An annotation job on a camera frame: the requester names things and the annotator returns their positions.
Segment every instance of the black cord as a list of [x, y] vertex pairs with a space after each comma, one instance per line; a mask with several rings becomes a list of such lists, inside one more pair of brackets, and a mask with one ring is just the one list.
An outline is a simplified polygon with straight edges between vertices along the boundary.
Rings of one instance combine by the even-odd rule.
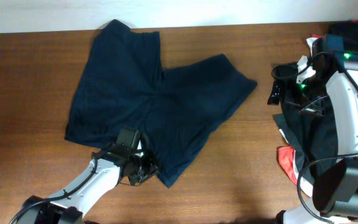
[[[325, 54], [325, 55], [329, 55], [329, 53], [327, 52], [320, 52], [320, 55]], [[352, 85], [354, 86], [354, 88], [356, 89], [357, 93], [358, 93], [358, 85], [357, 83], [354, 81], [354, 79], [350, 76], [349, 72], [341, 65], [338, 63], [338, 61], [336, 60], [336, 63], [338, 65], [338, 67], [342, 70], [342, 72], [345, 74], [346, 78], [352, 83]], [[310, 208], [307, 206], [307, 204], [305, 203], [305, 201], [303, 200], [302, 194], [301, 194], [301, 178], [303, 176], [303, 174], [306, 172], [306, 170], [308, 170], [311, 166], [319, 163], [319, 162], [323, 162], [323, 161], [327, 161], [327, 160], [332, 160], [332, 159], [343, 159], [343, 158], [353, 158], [353, 157], [358, 157], [358, 152], [357, 153], [353, 153], [353, 154], [343, 154], [343, 155], [338, 155], [338, 156], [333, 156], [333, 157], [327, 157], [327, 158], [322, 158], [322, 159], [317, 159], [315, 161], [310, 162], [307, 166], [305, 166], [300, 172], [299, 172], [299, 176], [298, 176], [298, 183], [296, 186], [296, 191], [298, 192], [298, 197], [299, 200], [301, 201], [302, 206], [305, 208], [305, 210], [311, 215], [313, 216], [315, 219], [320, 220], [322, 222], [326, 222], [326, 223], [334, 223], [331, 220], [328, 220], [326, 218], [321, 218], [320, 216], [316, 215], [313, 211], [310, 210]]]
[[53, 197], [53, 198], [45, 198], [39, 202], [35, 202], [32, 205], [22, 208], [19, 212], [16, 213], [16, 215], [12, 218], [12, 220], [9, 222], [9, 224], [14, 224], [17, 221], [17, 219], [19, 219], [23, 214], [25, 214], [25, 212], [27, 212], [31, 208], [34, 208], [34, 207], [44, 204], [44, 203], [49, 203], [52, 201], [57, 201], [57, 200], [67, 198], [67, 197], [71, 196], [72, 194], [74, 194], [77, 190], [80, 190], [82, 188], [82, 186], [84, 186], [87, 183], [87, 181], [89, 181], [90, 178], [92, 178], [93, 174], [96, 173], [96, 169], [98, 168], [98, 159], [96, 158], [94, 152], [92, 153], [92, 158], [94, 159], [94, 167], [93, 167], [90, 175], [87, 176], [87, 178], [84, 181], [82, 181], [77, 187], [75, 187], [72, 191], [70, 191], [68, 193], [65, 192], [62, 196], [57, 196], [57, 197]]
[[301, 75], [303, 72], [305, 72], [313, 64], [313, 62], [315, 60], [317, 60], [317, 58], [319, 56], [321, 56], [321, 55], [330, 55], [330, 54], [328, 52], [320, 52], [320, 53], [316, 54], [313, 58], [311, 58], [310, 61], [308, 61], [307, 66], [304, 69], [302, 69], [300, 72], [296, 73], [296, 74], [293, 74], [293, 75], [290, 75], [290, 76], [287, 76], [287, 77], [278, 77], [278, 76], [275, 75], [276, 69], [278, 69], [280, 67], [288, 67], [288, 68], [293, 68], [293, 67], [291, 65], [277, 65], [276, 67], [274, 67], [272, 69], [271, 75], [272, 75], [273, 78], [275, 78], [277, 80], [289, 80], [291, 78], [295, 78], [298, 75]]

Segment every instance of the white wall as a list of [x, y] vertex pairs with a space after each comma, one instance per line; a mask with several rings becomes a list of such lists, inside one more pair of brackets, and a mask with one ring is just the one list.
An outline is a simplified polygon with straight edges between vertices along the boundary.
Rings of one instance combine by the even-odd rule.
[[358, 19], [358, 0], [0, 0], [0, 32]]

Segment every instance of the brown floor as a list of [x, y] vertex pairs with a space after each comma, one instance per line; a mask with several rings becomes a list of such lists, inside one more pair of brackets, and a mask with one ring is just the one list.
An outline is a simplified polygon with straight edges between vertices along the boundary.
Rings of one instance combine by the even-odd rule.
[[[100, 223], [219, 223], [271, 218], [298, 206], [296, 188], [276, 160], [284, 146], [267, 106], [272, 65], [308, 55], [305, 39], [326, 24], [152, 29], [162, 65], [188, 65], [224, 53], [258, 87], [215, 131], [172, 188], [157, 178], [118, 185], [86, 219]], [[0, 223], [31, 196], [62, 189], [95, 149], [65, 141], [71, 99], [98, 31], [0, 34]]]

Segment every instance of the black cable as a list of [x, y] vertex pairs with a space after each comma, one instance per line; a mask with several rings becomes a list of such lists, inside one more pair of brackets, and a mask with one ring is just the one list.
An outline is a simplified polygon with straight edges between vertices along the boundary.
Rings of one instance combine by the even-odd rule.
[[271, 72], [271, 75], [273, 78], [277, 79], [277, 80], [288, 80], [288, 79], [291, 79], [291, 78], [295, 78], [297, 77], [298, 75], [301, 75], [303, 72], [305, 72], [312, 64], [315, 60], [317, 60], [317, 58], [321, 55], [329, 55], [328, 52], [320, 52], [318, 54], [316, 54], [313, 58], [311, 58], [311, 60], [308, 61], [306, 67], [304, 69], [302, 69], [300, 72], [296, 73], [296, 74], [293, 74], [293, 75], [290, 75], [290, 76], [287, 76], [287, 77], [278, 77], [275, 75], [275, 71], [277, 68], [279, 67], [289, 67], [289, 68], [293, 68], [291, 65], [277, 65], [275, 66], [273, 69], [272, 69], [272, 72]]
[[14, 224], [17, 219], [19, 219], [23, 214], [25, 214], [25, 212], [27, 212], [28, 210], [30, 210], [31, 208], [34, 208], [38, 205], [44, 204], [44, 203], [49, 203], [52, 201], [57, 201], [57, 200], [61, 200], [64, 198], [67, 198], [69, 196], [71, 196], [72, 194], [74, 194], [77, 190], [80, 190], [82, 188], [82, 186], [84, 186], [87, 181], [90, 180], [90, 178], [92, 178], [93, 174], [96, 173], [96, 169], [98, 168], [98, 159], [95, 157], [95, 153], [92, 153], [92, 158], [94, 159], [94, 167], [90, 173], [89, 176], [86, 177], [86, 179], [84, 181], [82, 181], [77, 187], [75, 187], [72, 191], [68, 192], [68, 193], [64, 193], [62, 196], [57, 196], [57, 197], [53, 197], [53, 198], [45, 198], [39, 202], [35, 202], [32, 205], [29, 205], [25, 208], [22, 208], [19, 212], [16, 213], [16, 215], [12, 218], [12, 220], [9, 222], [9, 224]]
[[[322, 55], [330, 55], [328, 52], [320, 52], [319, 54]], [[337, 63], [337, 66], [340, 68], [340, 70], [342, 70], [342, 72], [345, 74], [346, 78], [352, 83], [352, 85], [354, 86], [354, 88], [356, 89], [357, 93], [358, 93], [358, 85], [357, 83], [354, 81], [354, 79], [350, 76], [349, 72], [340, 64], [338, 63], [337, 60], [335, 60]], [[310, 208], [307, 206], [307, 204], [305, 203], [305, 201], [303, 200], [302, 194], [301, 194], [301, 178], [303, 176], [303, 174], [306, 172], [306, 170], [308, 170], [311, 166], [322, 162], [322, 161], [326, 161], [326, 160], [331, 160], [331, 159], [343, 159], [343, 158], [353, 158], [353, 157], [358, 157], [358, 152], [357, 153], [353, 153], [353, 154], [343, 154], [343, 155], [338, 155], [338, 156], [333, 156], [333, 157], [327, 157], [327, 158], [322, 158], [322, 159], [317, 159], [315, 161], [310, 162], [308, 165], [306, 165], [300, 172], [299, 172], [299, 176], [298, 176], [298, 182], [297, 182], [297, 186], [296, 186], [296, 191], [298, 192], [298, 197], [299, 200], [301, 201], [302, 206], [305, 208], [305, 210], [311, 215], [313, 216], [315, 219], [320, 220], [322, 222], [326, 222], [326, 223], [334, 223], [331, 220], [328, 220], [326, 218], [321, 218], [320, 216], [316, 215], [313, 211], [310, 210]]]

